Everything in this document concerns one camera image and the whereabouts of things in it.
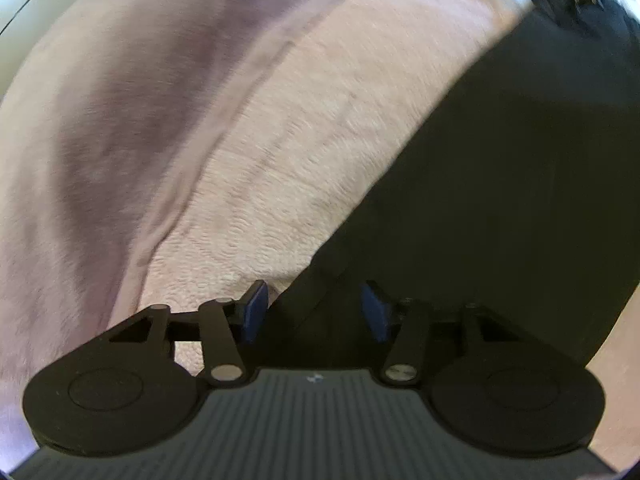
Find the black trousers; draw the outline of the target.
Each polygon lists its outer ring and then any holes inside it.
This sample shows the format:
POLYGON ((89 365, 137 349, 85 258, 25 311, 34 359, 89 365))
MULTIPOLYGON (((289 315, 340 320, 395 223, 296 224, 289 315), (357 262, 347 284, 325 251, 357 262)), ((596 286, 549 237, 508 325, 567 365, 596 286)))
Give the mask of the black trousers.
POLYGON ((491 308, 579 363, 639 283, 639 24, 538 0, 274 302, 265 366, 360 367, 360 288, 491 308))

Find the lilac fleece blanket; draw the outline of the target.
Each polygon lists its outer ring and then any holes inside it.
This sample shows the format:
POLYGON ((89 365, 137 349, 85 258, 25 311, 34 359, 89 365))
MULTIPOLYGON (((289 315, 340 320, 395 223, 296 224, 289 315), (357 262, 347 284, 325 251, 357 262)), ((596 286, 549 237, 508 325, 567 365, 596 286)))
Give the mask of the lilac fleece blanket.
POLYGON ((258 81, 340 0, 78 0, 1 104, 1 394, 137 307, 258 81))

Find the pink quilted bedspread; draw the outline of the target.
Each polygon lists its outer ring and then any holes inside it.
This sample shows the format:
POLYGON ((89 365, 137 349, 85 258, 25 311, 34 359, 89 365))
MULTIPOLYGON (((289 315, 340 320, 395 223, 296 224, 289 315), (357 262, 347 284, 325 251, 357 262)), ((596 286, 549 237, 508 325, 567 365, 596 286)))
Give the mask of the pink quilted bedspread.
MULTIPOLYGON (((297 41, 208 155, 142 306, 188 310, 263 278, 279 298, 526 0, 345 0, 297 41)), ((594 449, 639 456, 639 283, 587 362, 608 395, 594 449)))

